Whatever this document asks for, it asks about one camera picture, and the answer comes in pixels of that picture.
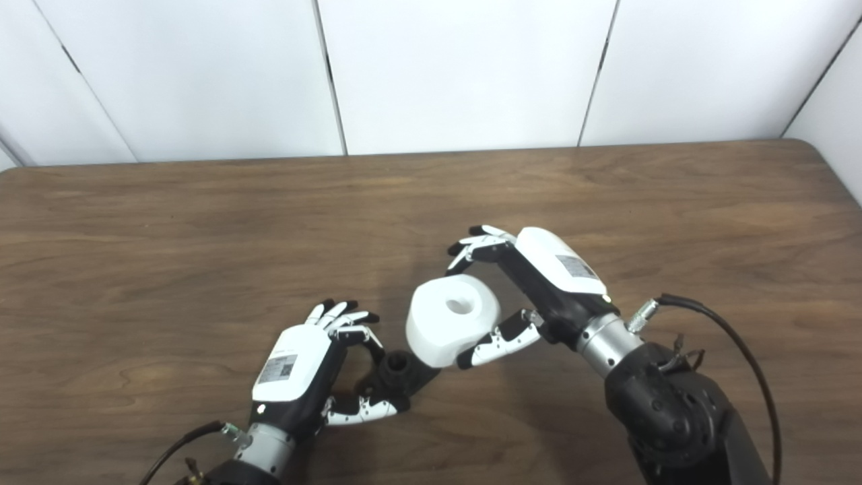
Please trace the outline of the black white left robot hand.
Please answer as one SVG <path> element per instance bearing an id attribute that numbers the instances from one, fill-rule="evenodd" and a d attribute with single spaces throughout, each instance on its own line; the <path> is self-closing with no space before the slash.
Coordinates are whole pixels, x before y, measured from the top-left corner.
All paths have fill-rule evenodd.
<path id="1" fill-rule="evenodd" d="M 402 395 L 333 393 L 349 348 L 361 345 L 381 364 L 384 345 L 369 328 L 379 317 L 355 300 L 317 304 L 303 323 L 284 329 L 252 388 L 249 424 L 272 426 L 302 442 L 326 426 L 351 426 L 409 410 Z"/>

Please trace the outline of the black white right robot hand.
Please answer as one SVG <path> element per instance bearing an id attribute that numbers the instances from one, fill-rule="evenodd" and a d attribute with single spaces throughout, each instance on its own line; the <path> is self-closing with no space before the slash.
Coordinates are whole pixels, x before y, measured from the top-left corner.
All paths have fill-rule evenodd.
<path id="1" fill-rule="evenodd" d="M 462 351 L 462 370 L 513 354 L 543 339 L 578 349 L 593 320 L 620 312 L 606 285 L 560 237 L 538 227 L 511 234 L 492 225 L 474 225 L 469 236 L 447 249 L 453 258 L 446 276 L 465 273 L 474 262 L 498 265 L 533 308 L 521 308 Z"/>

